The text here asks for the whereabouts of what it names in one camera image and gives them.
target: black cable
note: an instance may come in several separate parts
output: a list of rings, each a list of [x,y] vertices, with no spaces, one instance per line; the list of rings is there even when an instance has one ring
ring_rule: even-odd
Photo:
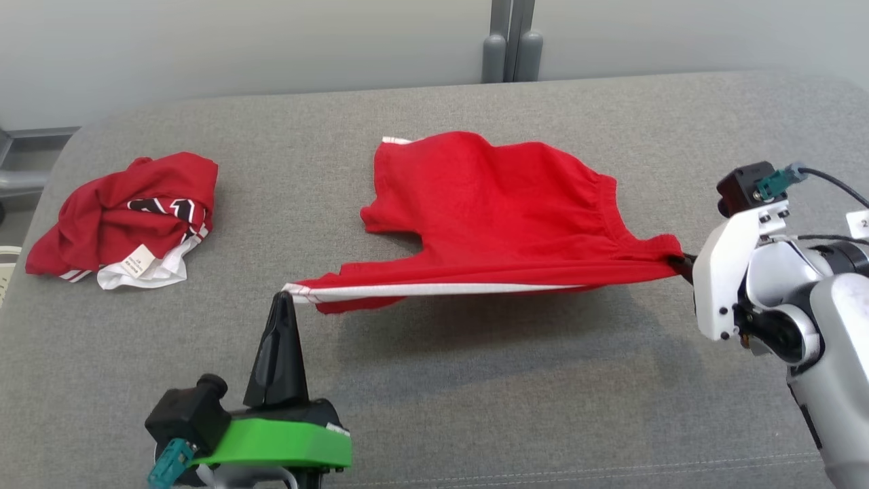
[[[823,171],[820,171],[820,170],[815,170],[814,168],[806,168],[805,166],[800,167],[797,171],[799,171],[800,173],[814,175],[815,177],[821,177],[821,178],[825,179],[827,182],[830,182],[831,184],[834,184],[837,187],[839,187],[840,189],[842,189],[843,191],[847,192],[847,194],[850,195],[851,197],[856,198],[858,202],[860,202],[864,207],[866,207],[866,209],[869,209],[869,200],[867,200],[865,197],[860,195],[853,188],[849,187],[845,182],[839,180],[838,178],[834,177],[833,175],[829,175],[829,174],[824,173]]]
[[[847,241],[856,245],[869,246],[869,241],[865,239],[851,238],[850,236],[842,236],[840,234],[800,234],[797,239],[829,239],[831,241]]]

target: white basket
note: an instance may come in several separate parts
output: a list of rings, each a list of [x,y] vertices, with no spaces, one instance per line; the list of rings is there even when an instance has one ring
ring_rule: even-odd
[[[0,255],[20,255],[21,248],[17,246],[0,246]],[[6,288],[12,279],[12,271],[15,263],[0,263],[0,306],[3,306],[3,298],[6,297]]]

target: gray fabric surface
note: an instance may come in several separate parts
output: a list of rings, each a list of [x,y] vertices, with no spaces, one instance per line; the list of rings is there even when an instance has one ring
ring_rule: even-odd
[[[714,186],[735,166],[801,160],[869,188],[869,96],[783,73],[232,97],[109,118],[63,151],[25,252],[77,186],[176,151],[221,167],[215,231],[187,282],[153,291],[16,269],[0,310],[0,484],[145,487],[149,409],[202,372],[240,407],[286,281],[417,249],[363,231],[372,156],[384,135],[451,130],[578,156],[619,179],[635,235],[670,231],[689,251],[721,221]],[[846,232],[857,208],[814,180],[792,202],[795,232]],[[310,391],[355,441],[330,487],[829,486],[784,366],[705,339],[678,278],[299,320]]]

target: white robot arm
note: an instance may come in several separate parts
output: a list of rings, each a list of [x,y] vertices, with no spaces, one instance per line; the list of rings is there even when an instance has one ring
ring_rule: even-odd
[[[801,170],[787,170],[790,183],[814,172],[793,175]],[[789,211],[787,183],[763,186],[773,173],[783,175],[753,164],[718,185],[729,219],[682,268],[698,326],[712,340],[738,336],[755,354],[781,358],[830,480],[869,489],[869,247],[840,237],[804,249],[796,240],[805,237],[775,236]]]

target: white wall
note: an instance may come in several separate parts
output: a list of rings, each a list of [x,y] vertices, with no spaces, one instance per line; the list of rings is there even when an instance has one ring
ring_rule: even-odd
[[[789,67],[869,88],[866,0],[537,0],[541,80]]]
[[[3,0],[0,128],[150,102],[479,83],[490,0]]]

